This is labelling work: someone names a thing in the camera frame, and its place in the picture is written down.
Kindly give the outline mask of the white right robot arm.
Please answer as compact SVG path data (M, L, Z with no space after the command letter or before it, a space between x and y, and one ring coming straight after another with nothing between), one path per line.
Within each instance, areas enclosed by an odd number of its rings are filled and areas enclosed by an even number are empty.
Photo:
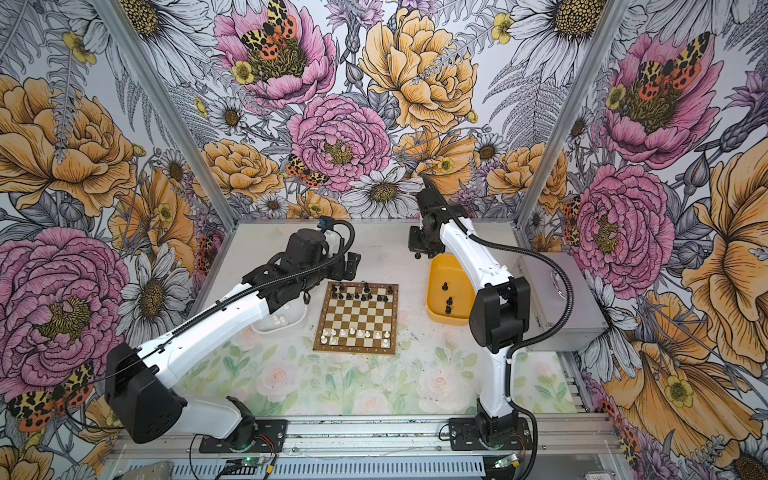
M510 389L513 348L529 328L530 286L493 256L460 205L448 203L431 178L423 183L416 194L421 223L410 229L408 248L416 257L452 254L469 279L474 292L469 329L490 362L475 423L479 438L493 445L521 428L522 409L513 405Z

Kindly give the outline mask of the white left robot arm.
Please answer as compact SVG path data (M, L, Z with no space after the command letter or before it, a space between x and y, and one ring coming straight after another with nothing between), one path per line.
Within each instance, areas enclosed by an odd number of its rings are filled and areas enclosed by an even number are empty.
M360 255L346 220L322 218L290 235L284 251L248 274L224 297L181 325L137 347L122 343L107 357L104 397L131 440L146 444L169 433L218 439L245 451L259 431L244 402L184 397L176 386L204 357L238 333L274 335L301 323L310 292L325 280L349 281Z

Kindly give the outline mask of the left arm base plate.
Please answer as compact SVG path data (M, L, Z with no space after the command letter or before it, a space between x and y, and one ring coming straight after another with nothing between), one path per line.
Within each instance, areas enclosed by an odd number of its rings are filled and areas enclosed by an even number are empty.
M203 454L281 453L288 424L283 419L243 420L225 439L204 436L198 451Z

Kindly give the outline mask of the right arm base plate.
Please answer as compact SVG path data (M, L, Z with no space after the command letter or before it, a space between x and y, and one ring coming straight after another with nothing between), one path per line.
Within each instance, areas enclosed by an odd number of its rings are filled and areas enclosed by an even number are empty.
M531 429L524 417L483 415L454 417L448 420L448 435L453 451L530 451Z

